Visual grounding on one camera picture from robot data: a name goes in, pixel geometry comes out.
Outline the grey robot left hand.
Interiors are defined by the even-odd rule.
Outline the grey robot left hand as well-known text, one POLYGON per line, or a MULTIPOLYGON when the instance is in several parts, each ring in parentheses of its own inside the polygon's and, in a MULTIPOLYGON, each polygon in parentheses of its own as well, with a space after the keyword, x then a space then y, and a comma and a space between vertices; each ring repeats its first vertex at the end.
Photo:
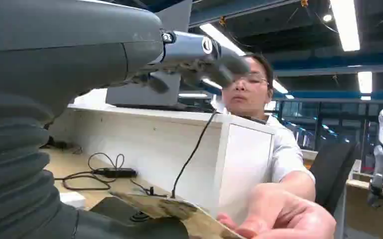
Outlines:
POLYGON ((177 218, 124 225, 60 201, 39 151, 45 125, 95 88, 167 71, 226 87, 249 71, 218 42, 164 29, 152 11, 105 1, 0 0, 0 239, 186 239, 177 218))

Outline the person's left hand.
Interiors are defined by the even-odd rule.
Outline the person's left hand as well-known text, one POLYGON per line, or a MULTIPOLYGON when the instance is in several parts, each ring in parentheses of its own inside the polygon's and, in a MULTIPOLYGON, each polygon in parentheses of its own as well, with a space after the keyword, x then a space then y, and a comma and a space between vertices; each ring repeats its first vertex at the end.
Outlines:
POLYGON ((335 219, 323 207, 276 184, 253 189, 242 224, 226 214, 219 214, 217 220, 246 239, 332 239, 336 228, 335 219))

